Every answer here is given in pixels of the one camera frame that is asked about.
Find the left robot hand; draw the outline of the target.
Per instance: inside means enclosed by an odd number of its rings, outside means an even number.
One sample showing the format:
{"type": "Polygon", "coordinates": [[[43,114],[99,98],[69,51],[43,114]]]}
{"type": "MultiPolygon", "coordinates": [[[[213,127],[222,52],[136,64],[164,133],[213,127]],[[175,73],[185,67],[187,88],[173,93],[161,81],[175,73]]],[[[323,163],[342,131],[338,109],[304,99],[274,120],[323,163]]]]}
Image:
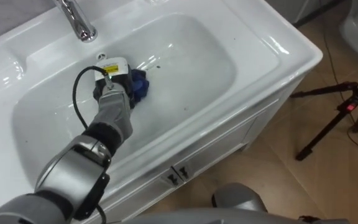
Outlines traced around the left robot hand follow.
{"type": "MultiPolygon", "coordinates": [[[[96,66],[108,72],[109,78],[113,83],[120,84],[125,89],[129,98],[130,108],[134,109],[134,90],[132,84],[132,70],[123,57],[105,58],[96,63],[96,66]]],[[[103,88],[106,81],[101,72],[94,72],[95,88],[93,90],[93,98],[99,101],[102,96],[103,88]]]]}

